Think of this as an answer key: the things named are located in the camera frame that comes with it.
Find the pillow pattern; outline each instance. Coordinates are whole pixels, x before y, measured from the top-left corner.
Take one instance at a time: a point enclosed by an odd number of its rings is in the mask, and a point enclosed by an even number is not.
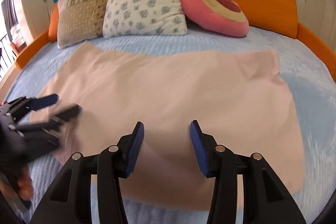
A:
[[[249,22],[232,0],[181,0],[185,15],[203,29],[232,37],[244,37]]]
[[[59,0],[58,47],[102,36],[107,0]]]
[[[185,35],[180,0],[108,0],[103,35]]]

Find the pink cushion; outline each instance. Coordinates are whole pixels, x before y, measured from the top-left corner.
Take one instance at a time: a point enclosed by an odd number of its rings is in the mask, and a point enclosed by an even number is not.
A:
[[[203,29],[244,37],[249,22],[237,3],[232,0],[181,0],[185,15]]]

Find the gray curtain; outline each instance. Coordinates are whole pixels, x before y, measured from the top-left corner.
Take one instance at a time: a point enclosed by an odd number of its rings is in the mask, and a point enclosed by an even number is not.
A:
[[[5,20],[5,26],[6,26],[8,39],[12,42],[13,38],[11,35],[11,28],[18,23],[16,12],[14,9],[13,0],[4,0],[1,3],[1,7],[2,7],[3,18]]]

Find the metal screw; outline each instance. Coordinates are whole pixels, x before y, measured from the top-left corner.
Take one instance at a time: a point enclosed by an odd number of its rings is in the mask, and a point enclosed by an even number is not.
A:
[[[215,147],[215,149],[216,149],[217,152],[224,152],[225,151],[225,147],[222,146],[222,145],[217,145]]]
[[[80,158],[81,158],[80,153],[75,153],[75,154],[72,155],[73,160],[79,160]]]
[[[262,157],[262,155],[259,154],[259,153],[254,153],[254,154],[253,154],[253,158],[254,158],[255,160],[261,160],[263,157]]]
[[[112,145],[112,146],[109,147],[110,152],[117,152],[118,150],[119,150],[119,148],[116,145]]]

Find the beige fabric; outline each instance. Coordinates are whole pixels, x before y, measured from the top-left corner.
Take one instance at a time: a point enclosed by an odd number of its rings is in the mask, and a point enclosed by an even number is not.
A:
[[[102,36],[107,0],[59,0],[58,47]]]
[[[83,107],[65,130],[64,163],[72,153],[100,153],[132,132],[145,138],[135,172],[120,180],[124,198],[196,210],[209,209],[214,180],[199,171],[189,137],[197,119],[203,132],[234,153],[261,153],[291,193],[303,186],[305,159],[295,104],[279,77],[275,51],[202,51],[150,57],[102,51],[84,43],[42,90],[57,93],[57,110]],[[55,109],[32,113],[45,120]],[[242,206],[239,185],[239,205]]]

